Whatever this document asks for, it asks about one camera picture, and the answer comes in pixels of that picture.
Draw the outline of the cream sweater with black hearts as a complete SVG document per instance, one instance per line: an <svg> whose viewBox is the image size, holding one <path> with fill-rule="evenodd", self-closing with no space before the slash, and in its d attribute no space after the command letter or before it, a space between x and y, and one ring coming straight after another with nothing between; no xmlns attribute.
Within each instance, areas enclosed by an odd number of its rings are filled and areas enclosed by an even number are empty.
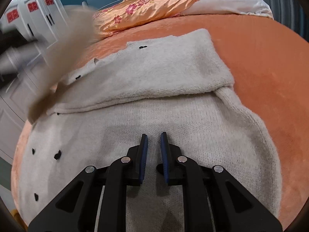
<svg viewBox="0 0 309 232"><path fill-rule="evenodd" d="M182 191L155 173L160 134L203 166L220 164L273 215L282 177L277 149L261 118L236 95L234 78L205 26L176 36L126 41L123 50L73 65L90 42L93 12L73 7L65 34L48 51L42 95L18 181L26 224L86 166L103 167L147 134L146 181L127 201L128 231L183 231Z"/></svg>

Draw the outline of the orange plush bed blanket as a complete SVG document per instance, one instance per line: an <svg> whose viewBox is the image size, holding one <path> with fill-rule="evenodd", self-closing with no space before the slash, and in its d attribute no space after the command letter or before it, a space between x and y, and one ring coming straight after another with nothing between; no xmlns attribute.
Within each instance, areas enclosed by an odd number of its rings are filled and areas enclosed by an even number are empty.
<svg viewBox="0 0 309 232"><path fill-rule="evenodd" d="M198 26L208 27L214 34L213 44L234 78L236 95L261 118L277 149L282 191L276 217L288 227L308 198L308 42L295 32L258 16L167 18L101 41L95 41L92 33L73 67L78 70L94 58L103 59L123 50L128 40L164 37L169 32L179 36ZM23 151L15 153L12 169L17 210L19 173L27 141Z"/></svg>

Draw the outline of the white panelled wardrobe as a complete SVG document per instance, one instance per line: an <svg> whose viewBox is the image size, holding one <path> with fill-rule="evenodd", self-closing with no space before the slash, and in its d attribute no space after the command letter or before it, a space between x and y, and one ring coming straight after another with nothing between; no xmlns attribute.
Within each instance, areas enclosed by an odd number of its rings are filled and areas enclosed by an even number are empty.
<svg viewBox="0 0 309 232"><path fill-rule="evenodd" d="M1 17L1 28L17 28L25 38L42 37L46 45L9 49L1 55L1 69L26 62L28 71L1 91L1 158L11 164L19 135L26 121L28 100L39 85L38 64L60 36L67 15L60 0L11 0Z"/></svg>

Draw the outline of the white rolled duvet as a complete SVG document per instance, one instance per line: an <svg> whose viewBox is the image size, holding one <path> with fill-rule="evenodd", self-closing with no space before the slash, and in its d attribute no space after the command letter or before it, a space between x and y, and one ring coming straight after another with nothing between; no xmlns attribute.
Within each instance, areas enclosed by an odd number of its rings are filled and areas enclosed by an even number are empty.
<svg viewBox="0 0 309 232"><path fill-rule="evenodd" d="M181 14L237 14L274 19L270 6L264 0L198 0Z"/></svg>

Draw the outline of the orange floral satin pillow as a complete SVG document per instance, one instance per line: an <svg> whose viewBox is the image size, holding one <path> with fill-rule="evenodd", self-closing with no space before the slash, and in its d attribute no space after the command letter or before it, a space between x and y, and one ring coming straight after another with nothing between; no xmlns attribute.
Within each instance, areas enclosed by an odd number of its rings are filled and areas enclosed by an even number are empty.
<svg viewBox="0 0 309 232"><path fill-rule="evenodd" d="M103 40L124 30L179 16L199 0L123 0L95 12L96 39Z"/></svg>

